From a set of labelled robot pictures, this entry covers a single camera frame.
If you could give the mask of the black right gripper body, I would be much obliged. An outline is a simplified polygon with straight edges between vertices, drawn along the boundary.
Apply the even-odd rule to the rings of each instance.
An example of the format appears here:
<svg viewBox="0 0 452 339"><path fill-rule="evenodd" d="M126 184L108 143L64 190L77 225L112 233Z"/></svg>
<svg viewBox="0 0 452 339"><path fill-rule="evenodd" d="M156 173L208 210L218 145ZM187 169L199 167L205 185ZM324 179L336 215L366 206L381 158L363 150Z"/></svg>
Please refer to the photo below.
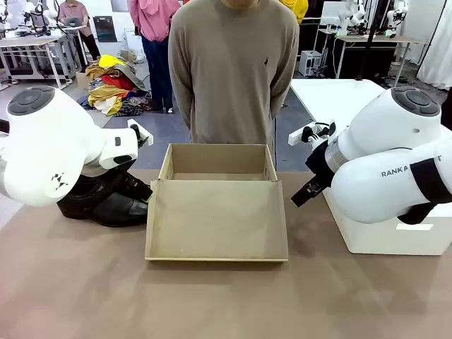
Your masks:
<svg viewBox="0 0 452 339"><path fill-rule="evenodd" d="M328 141L324 141L316 147L305 162L306 166L314 173L311 182L317 186L330 186L333 180L334 171L326 162L326 149Z"/></svg>

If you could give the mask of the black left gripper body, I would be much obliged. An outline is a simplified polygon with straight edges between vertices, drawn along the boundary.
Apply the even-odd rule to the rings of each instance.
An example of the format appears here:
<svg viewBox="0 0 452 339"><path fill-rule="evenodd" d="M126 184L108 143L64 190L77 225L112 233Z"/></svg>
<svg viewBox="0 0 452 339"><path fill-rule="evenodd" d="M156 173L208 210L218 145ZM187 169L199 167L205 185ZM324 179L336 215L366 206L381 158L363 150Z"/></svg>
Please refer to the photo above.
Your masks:
<svg viewBox="0 0 452 339"><path fill-rule="evenodd" d="M125 179L129 174L128 167L115 167L113 169L107 170L104 174L100 176L100 180L103 182L117 182Z"/></svg>

